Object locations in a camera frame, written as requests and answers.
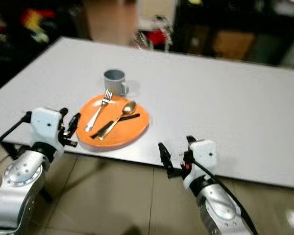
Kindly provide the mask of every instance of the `mug handle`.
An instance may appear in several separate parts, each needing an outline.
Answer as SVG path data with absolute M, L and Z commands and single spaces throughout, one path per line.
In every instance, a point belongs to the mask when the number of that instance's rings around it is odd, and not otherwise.
M 122 82 L 121 83 L 121 85 L 122 85 L 122 87 L 123 87 L 123 93 L 122 93 L 122 95 L 126 95 L 127 93 L 128 93 L 128 86 L 126 85 L 126 83 L 125 82 Z

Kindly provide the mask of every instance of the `white table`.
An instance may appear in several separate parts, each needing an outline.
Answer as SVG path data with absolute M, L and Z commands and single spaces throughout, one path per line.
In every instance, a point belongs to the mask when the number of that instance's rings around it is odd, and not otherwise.
M 104 91 L 107 69 L 125 72 L 150 113 L 148 130 L 124 148 L 66 151 L 161 165 L 162 141 L 179 166 L 187 135 L 217 143 L 221 176 L 294 187 L 294 71 L 60 39 L 0 90 L 0 135 L 25 111 L 69 108 L 65 124 Z M 28 144 L 28 124 L 5 140 Z

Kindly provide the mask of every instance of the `gold spoon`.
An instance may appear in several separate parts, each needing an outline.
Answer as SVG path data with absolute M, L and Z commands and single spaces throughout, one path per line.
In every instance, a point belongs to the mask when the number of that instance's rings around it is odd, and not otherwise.
M 122 115 L 119 116 L 112 124 L 111 126 L 109 126 L 109 128 L 107 128 L 104 132 L 100 133 L 98 135 L 98 138 L 102 141 L 107 135 L 108 133 L 112 130 L 112 128 L 118 123 L 118 121 L 120 120 L 120 118 L 124 115 L 129 115 L 132 114 L 136 109 L 136 103 L 135 101 L 131 101 L 128 102 L 122 109 Z

